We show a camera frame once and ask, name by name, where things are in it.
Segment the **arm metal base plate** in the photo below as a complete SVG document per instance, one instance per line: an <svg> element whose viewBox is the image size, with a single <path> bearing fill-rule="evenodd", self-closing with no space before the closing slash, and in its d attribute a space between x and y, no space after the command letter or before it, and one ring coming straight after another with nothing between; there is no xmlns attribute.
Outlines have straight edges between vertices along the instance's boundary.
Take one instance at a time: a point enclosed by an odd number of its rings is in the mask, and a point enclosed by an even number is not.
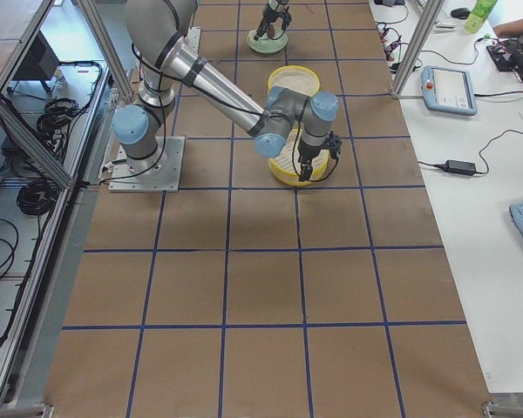
<svg viewBox="0 0 523 418"><path fill-rule="evenodd" d="M152 157L135 160L119 146L118 159L123 164L113 168L110 192L177 192L185 150L185 137L157 136L158 149Z"/></svg>

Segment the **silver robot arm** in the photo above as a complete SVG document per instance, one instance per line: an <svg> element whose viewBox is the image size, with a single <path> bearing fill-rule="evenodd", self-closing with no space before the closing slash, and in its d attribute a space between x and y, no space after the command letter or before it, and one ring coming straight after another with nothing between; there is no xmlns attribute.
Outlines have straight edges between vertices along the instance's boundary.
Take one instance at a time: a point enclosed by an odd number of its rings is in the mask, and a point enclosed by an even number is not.
<svg viewBox="0 0 523 418"><path fill-rule="evenodd" d="M274 39L275 29L273 24L280 18L281 34L278 38L282 37L292 22L292 16L289 13L289 1L288 0L268 0L265 8L262 12L262 18L260 24L255 31L254 40L260 39L263 35L266 35L269 39Z"/></svg>
<svg viewBox="0 0 523 418"><path fill-rule="evenodd" d="M337 97L319 91L309 97L274 87L265 106L232 83L188 43L196 1L129 1L126 28L143 71L139 93L128 111L113 120L113 128L129 160L154 167L166 156L155 132L174 106L172 84L197 90L213 107L253 138L256 151L265 158L278 156L294 125L302 131L296 146L298 177L309 181L312 161L327 150L333 159L341 152L341 140L331 125L338 109Z"/></svg>

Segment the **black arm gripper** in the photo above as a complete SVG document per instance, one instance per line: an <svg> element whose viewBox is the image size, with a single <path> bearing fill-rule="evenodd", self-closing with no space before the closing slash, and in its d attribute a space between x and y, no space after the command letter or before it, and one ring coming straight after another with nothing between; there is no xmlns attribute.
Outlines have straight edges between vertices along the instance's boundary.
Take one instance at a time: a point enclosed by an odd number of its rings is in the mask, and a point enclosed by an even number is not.
<svg viewBox="0 0 523 418"><path fill-rule="evenodd" d="M301 168L298 180L300 182L310 181L313 171L312 160L322 151L328 151L331 158L337 163L341 154L341 146L342 140L335 133L327 135L320 145L309 145L302 139L298 145L298 151L300 152L298 162Z"/></svg>
<svg viewBox="0 0 523 418"><path fill-rule="evenodd" d="M267 31L267 24L273 24L278 18L282 20L281 30L285 32L292 22L292 16L289 13L289 8L283 10L272 10L266 7L262 13L262 20L256 30L255 37L262 37Z"/></svg>

